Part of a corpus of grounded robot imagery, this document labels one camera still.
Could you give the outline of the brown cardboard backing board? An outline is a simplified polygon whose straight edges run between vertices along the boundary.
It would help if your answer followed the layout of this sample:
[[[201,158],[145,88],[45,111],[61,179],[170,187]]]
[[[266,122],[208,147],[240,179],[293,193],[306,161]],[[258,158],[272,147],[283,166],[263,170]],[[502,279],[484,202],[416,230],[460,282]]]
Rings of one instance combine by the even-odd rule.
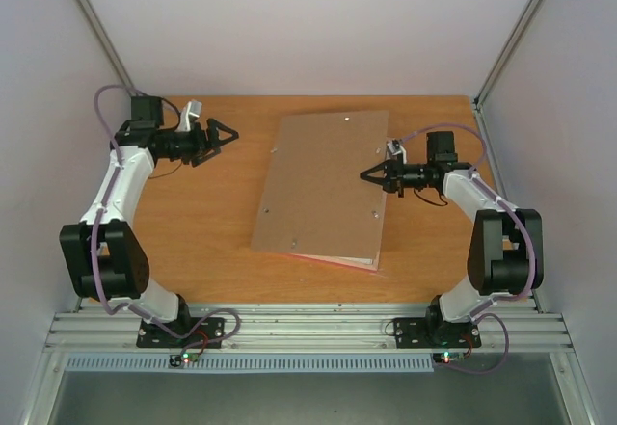
[[[257,252],[380,258],[386,193],[360,173],[383,162],[389,112],[282,118],[257,213]]]

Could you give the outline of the pink wooden picture frame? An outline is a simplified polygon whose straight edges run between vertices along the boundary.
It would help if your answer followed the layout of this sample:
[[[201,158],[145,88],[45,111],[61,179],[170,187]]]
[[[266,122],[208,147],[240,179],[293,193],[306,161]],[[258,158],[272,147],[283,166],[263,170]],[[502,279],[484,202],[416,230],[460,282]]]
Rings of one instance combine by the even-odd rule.
[[[336,266],[363,270],[369,273],[377,273],[379,267],[379,258],[356,258],[356,257],[341,257],[341,256],[325,256],[325,255],[310,255],[300,253],[290,253],[289,256],[311,260],[322,263],[329,263]]]

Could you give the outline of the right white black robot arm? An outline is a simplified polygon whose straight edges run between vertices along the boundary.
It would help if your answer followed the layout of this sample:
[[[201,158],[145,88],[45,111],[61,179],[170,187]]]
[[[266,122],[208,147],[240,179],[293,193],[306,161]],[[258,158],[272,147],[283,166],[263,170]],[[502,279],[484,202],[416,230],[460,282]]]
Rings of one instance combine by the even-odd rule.
[[[442,203],[456,204],[472,223],[467,274],[436,296],[423,317],[394,319],[395,342],[399,348],[478,348],[481,317],[499,302],[530,296],[543,282],[542,218],[499,195],[476,165],[460,161],[451,126],[422,133],[425,162],[409,163],[403,140],[395,139],[387,144],[386,160],[360,178],[398,197],[433,189]]]

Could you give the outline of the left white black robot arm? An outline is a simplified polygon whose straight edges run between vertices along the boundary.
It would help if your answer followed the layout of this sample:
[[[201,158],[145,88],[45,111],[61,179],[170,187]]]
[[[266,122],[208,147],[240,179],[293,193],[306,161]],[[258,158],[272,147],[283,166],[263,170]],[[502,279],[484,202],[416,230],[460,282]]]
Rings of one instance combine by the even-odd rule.
[[[164,125],[169,100],[136,92],[130,117],[110,131],[107,172],[81,219],[62,227],[59,241],[76,295],[93,299],[110,315],[130,311],[141,319],[140,348],[218,347],[226,334],[208,335],[205,316],[191,315],[186,300],[155,281],[146,252],[132,229],[139,200],[161,160],[193,168],[219,155],[238,139],[236,130],[209,119],[199,122],[201,103],[172,106],[173,127]]]

